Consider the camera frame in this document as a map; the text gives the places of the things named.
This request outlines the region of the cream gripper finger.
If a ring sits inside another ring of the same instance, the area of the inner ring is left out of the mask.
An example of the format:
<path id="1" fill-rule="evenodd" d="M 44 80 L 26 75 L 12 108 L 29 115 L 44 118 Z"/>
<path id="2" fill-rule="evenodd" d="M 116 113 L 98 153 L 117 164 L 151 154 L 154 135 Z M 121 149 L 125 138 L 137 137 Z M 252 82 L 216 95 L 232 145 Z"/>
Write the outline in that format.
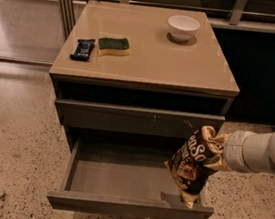
<path id="1" fill-rule="evenodd" d="M 229 139 L 230 135 L 229 134 L 222 134 L 222 135 L 217 135 L 216 137 L 210 137 L 209 138 L 209 146 L 212 149 L 219 149 L 222 150 L 223 146 L 225 146 L 227 140 Z"/>
<path id="2" fill-rule="evenodd" d="M 209 159 L 204 163 L 204 166 L 214 171 L 231 171 L 231 168 L 227 165 L 223 158 Z"/>

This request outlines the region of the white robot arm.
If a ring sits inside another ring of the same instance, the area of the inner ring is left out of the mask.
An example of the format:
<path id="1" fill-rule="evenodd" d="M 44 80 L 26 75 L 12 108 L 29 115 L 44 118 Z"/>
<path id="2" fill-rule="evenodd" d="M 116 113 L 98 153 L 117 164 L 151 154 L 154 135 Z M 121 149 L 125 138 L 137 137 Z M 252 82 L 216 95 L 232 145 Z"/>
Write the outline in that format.
<path id="1" fill-rule="evenodd" d="M 217 162 L 206 164 L 218 171 L 275 175 L 275 132 L 235 131 L 223 137 Z"/>

